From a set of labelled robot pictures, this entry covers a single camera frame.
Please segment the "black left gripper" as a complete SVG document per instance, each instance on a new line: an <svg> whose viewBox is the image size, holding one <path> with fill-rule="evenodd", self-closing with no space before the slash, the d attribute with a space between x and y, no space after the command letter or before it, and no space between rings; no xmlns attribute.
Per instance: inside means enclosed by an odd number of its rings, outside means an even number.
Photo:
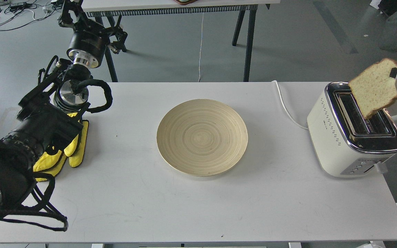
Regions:
<svg viewBox="0 0 397 248"><path fill-rule="evenodd" d="M125 41L128 34L120 26L120 21L121 18L115 26L104 27L88 18L81 0L65 0L58 24L73 30L67 50L70 61L95 69L101 66L107 48L115 54L127 52Z"/></svg>

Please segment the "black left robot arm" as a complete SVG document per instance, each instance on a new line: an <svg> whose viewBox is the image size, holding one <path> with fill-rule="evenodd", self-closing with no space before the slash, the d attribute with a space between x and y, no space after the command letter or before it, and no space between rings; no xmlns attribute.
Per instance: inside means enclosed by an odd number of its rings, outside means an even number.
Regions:
<svg viewBox="0 0 397 248"><path fill-rule="evenodd" d="M64 232L68 220L51 203L55 179L49 173L35 172L34 164L44 154L63 153L73 140L82 140L85 112L99 113L112 105L111 88L95 80L90 69L101 66L107 50L126 52L127 33L107 16L110 27L101 17L89 19L81 0L65 0L58 18L61 27L73 30L67 50L68 59L54 56L47 69L38 75L38 84L19 102L20 125L0 139L0 221L22 223L8 216L52 218L62 227L44 229Z"/></svg>

